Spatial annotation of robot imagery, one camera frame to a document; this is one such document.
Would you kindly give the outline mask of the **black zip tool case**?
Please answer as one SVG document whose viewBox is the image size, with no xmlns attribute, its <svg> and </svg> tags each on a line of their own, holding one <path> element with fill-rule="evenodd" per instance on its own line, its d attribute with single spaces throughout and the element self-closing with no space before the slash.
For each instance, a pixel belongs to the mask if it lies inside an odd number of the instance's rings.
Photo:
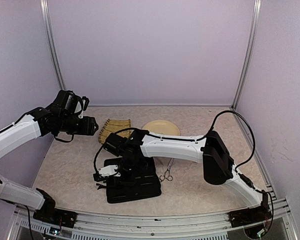
<svg viewBox="0 0 300 240">
<path fill-rule="evenodd" d="M 105 182 L 106 199 L 109 204 L 154 198 L 162 194 L 152 157 L 140 160 L 129 173 L 121 172 L 120 177 L 111 176 L 106 178 Z"/>
</svg>

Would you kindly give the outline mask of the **straight silver scissors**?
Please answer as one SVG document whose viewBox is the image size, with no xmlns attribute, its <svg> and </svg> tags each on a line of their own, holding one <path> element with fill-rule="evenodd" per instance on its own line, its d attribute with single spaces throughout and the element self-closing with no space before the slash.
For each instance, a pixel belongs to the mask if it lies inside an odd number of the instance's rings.
<svg viewBox="0 0 300 240">
<path fill-rule="evenodd" d="M 162 175 L 159 176 L 160 182 L 163 182 L 165 180 L 171 182 L 174 179 L 173 176 L 171 175 L 171 168 L 172 168 L 173 162 L 174 162 L 174 159 L 171 158 L 168 162 L 166 170 L 164 171 L 164 173 Z"/>
</svg>

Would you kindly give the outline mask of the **long black hair clip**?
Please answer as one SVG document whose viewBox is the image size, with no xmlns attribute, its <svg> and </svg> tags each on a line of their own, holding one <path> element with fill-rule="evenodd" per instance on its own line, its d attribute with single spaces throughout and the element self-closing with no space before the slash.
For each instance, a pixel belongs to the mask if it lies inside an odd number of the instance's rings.
<svg viewBox="0 0 300 240">
<path fill-rule="evenodd" d="M 101 190 L 101 189 L 106 189 L 107 188 L 106 185 L 103 185 L 103 184 L 100 184 L 100 183 L 96 183 L 96 186 L 97 186 L 97 190 Z"/>
</svg>

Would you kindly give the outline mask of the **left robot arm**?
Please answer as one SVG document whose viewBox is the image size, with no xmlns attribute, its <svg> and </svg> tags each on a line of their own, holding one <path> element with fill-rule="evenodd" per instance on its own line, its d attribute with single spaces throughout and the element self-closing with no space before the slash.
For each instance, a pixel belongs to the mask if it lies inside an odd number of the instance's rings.
<svg viewBox="0 0 300 240">
<path fill-rule="evenodd" d="M 85 116 L 89 99 L 71 90 L 60 90 L 47 107 L 37 107 L 24 113 L 17 121 L 0 130 L 0 159 L 23 144 L 52 134 L 58 142 L 63 132 L 71 137 L 93 136 L 99 126 L 94 117 Z M 26 187 L 0 175 L 0 200 L 39 210 L 47 221 L 60 218 L 54 200 L 44 191 Z"/>
</svg>

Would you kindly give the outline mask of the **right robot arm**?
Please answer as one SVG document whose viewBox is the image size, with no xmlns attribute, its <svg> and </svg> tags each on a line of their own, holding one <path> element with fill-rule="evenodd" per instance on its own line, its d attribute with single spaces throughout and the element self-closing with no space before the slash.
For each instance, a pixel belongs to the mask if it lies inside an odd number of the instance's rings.
<svg viewBox="0 0 300 240">
<path fill-rule="evenodd" d="M 132 183 L 136 174 L 144 174 L 140 164 L 154 157 L 191 161 L 203 166 L 203 178 L 211 185 L 226 185 L 246 203 L 246 218 L 256 222 L 274 209 L 271 194 L 257 189 L 253 182 L 238 170 L 219 134 L 212 125 L 205 135 L 173 136 L 130 128 L 129 137 L 111 133 L 103 148 L 119 160 L 99 169 L 104 178 L 117 177 L 122 184 Z"/>
</svg>

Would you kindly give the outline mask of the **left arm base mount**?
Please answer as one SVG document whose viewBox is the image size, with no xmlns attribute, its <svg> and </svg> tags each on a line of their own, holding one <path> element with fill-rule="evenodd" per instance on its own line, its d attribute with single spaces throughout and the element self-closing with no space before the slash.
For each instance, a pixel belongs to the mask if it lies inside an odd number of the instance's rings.
<svg viewBox="0 0 300 240">
<path fill-rule="evenodd" d="M 52 212 L 36 210 L 33 214 L 33 218 L 44 223 L 73 229 L 77 215 L 78 214 L 74 211 L 55 208 Z"/>
</svg>

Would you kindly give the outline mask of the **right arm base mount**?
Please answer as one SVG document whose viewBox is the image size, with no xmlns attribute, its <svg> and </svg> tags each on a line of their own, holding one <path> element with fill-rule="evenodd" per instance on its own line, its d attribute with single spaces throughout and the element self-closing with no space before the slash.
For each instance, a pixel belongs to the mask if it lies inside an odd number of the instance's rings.
<svg viewBox="0 0 300 240">
<path fill-rule="evenodd" d="M 228 216 L 231 227 L 236 228 L 271 219 L 272 213 L 269 210 L 256 207 L 231 211 Z"/>
</svg>

